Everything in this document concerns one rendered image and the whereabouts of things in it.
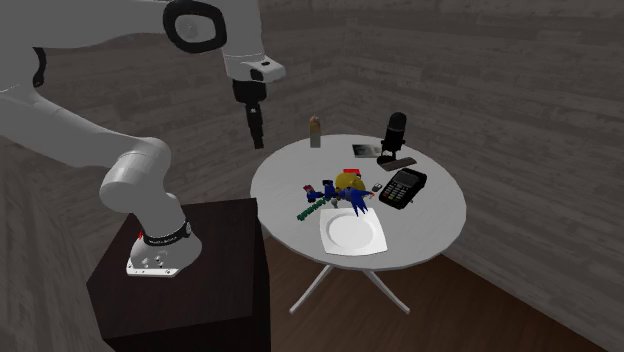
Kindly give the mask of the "blue and yellow toy figure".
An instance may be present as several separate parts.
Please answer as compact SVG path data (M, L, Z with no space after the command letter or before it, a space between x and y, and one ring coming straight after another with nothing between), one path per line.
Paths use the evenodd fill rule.
M334 180L327 179L323 181L325 200L345 200L348 201L356 216L365 214L368 207L364 198L373 195L364 185L361 177L357 173L342 172L339 173Z

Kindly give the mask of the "black desk microphone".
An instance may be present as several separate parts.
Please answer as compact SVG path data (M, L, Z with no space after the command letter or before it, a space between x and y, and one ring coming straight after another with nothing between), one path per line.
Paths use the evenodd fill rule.
M382 153L377 158L379 165L396 160L396 152L405 144L406 120L407 117L402 112L394 112L390 116L385 136L381 141Z

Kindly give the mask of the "round white table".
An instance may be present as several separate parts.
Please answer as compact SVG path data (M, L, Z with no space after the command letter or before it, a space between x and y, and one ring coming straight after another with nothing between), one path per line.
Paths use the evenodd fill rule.
M404 209L397 210L379 200L366 198L383 228L388 250L368 256L339 256L324 251L320 236L322 209L352 208L341 201L337 206L321 206L304 221L297 215L308 206L303 190L321 187L346 168L356 168L365 185L386 185L393 177L372 158L355 158L353 144L379 145L377 137L364 135L324 135L320 148L311 148L303 139L268 156L258 167L250 195L258 203L258 218L269 234L292 251L323 264L314 280L318 285L334 268L363 272L386 295L391 290L378 272L407 268L427 261L446 250L460 235L466 220L466 203L455 179L428 156L404 146L400 155L414 158L413 168L427 175L424 188Z

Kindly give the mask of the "dark robot stand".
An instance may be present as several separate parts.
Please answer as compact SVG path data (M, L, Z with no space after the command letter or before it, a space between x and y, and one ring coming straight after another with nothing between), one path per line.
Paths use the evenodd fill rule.
M183 208L203 248L173 278L130 277L126 218L86 283L114 352L271 352L270 280L253 198Z

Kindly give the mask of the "green flat stick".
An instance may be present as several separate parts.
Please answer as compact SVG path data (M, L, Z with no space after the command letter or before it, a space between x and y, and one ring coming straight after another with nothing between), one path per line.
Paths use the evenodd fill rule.
M327 203L325 198L320 198L316 202L312 203L309 207L307 207L304 211L297 215L297 219L299 221L304 221L309 215L318 210L321 206Z

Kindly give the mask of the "black payment terminal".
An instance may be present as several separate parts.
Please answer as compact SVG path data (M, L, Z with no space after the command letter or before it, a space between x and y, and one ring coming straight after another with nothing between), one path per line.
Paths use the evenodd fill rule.
M399 170L379 194L379 200L398 210L404 209L425 186L426 174L410 168Z

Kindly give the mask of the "white square plate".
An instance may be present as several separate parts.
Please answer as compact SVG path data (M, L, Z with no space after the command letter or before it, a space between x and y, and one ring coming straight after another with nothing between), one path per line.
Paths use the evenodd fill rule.
M320 236L324 251L339 256L368 256L388 250L374 209L357 215L351 208L322 209Z

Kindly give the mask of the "dark flat remote control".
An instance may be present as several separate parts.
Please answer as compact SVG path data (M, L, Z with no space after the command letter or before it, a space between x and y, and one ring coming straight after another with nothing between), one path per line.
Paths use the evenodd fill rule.
M388 161L386 163L382 163L380 167L385 171L393 171L401 168L405 168L410 165L416 164L417 161L412 157L405 157L397 160Z

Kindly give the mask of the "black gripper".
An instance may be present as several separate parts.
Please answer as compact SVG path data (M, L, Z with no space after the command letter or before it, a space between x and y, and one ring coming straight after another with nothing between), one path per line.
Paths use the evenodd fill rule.
M263 119L260 103L267 97L266 84L256 81L234 80L233 92L237 102L243 103L246 109L246 118L255 149L262 149Z

